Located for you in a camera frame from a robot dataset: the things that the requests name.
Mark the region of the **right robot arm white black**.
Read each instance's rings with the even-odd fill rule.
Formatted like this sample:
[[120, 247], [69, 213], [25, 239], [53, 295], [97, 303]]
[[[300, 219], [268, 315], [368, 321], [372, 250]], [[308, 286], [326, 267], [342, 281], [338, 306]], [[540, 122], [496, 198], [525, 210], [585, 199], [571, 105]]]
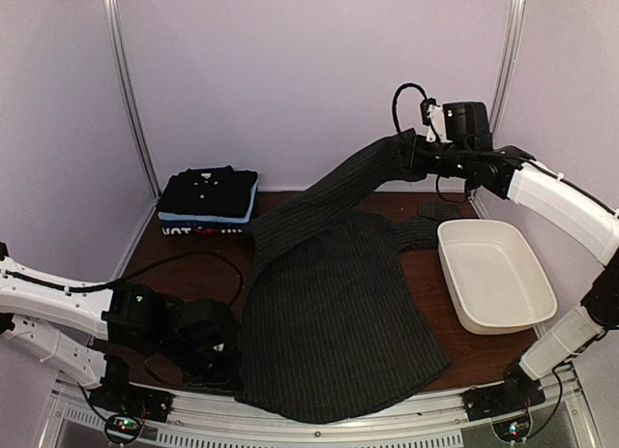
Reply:
[[413, 138], [408, 165], [423, 175], [459, 178], [466, 191], [484, 188], [551, 222], [602, 266], [579, 304], [506, 370], [496, 389], [502, 409], [518, 409], [542, 377], [618, 327], [618, 213], [514, 146], [494, 148], [481, 102], [420, 103], [427, 135]]

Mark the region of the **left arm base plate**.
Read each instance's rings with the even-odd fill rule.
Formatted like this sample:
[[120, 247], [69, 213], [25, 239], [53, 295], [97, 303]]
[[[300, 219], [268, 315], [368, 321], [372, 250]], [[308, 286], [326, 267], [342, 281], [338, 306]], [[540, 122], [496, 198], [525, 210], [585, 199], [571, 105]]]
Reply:
[[89, 402], [96, 408], [114, 413], [165, 423], [172, 405], [172, 394], [132, 384], [121, 387], [104, 384], [89, 392]]

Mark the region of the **dark pinstriped long sleeve shirt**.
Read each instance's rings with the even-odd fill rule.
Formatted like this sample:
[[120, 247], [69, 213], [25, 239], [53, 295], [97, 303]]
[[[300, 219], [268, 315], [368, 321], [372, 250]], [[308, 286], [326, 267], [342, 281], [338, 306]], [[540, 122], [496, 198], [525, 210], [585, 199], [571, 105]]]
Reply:
[[396, 223], [359, 209], [384, 183], [423, 178], [403, 166], [413, 134], [373, 142], [251, 223], [243, 403], [332, 417], [405, 400], [449, 369], [399, 256], [435, 249], [438, 226], [457, 212]]

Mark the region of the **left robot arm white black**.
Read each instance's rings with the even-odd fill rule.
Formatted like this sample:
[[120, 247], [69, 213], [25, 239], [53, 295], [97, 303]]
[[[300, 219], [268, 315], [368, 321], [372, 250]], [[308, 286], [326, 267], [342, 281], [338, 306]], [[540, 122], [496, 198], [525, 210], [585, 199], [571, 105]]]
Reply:
[[77, 343], [62, 327], [145, 358], [159, 355], [181, 371], [189, 389], [241, 391], [240, 325], [230, 307], [210, 298], [186, 302], [133, 279], [126, 275], [102, 284], [65, 279], [30, 269], [3, 251], [1, 337], [82, 387], [101, 388], [103, 399], [119, 413], [139, 403], [127, 363]]

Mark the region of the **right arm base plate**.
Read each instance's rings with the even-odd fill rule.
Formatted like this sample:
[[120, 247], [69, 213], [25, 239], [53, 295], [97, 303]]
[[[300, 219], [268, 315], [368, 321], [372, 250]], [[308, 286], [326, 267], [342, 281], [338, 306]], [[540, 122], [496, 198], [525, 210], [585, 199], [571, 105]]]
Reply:
[[521, 387], [511, 381], [487, 387], [472, 387], [461, 397], [469, 421], [522, 412], [531, 405], [545, 402], [545, 393], [539, 383], [534, 383], [532, 387]]

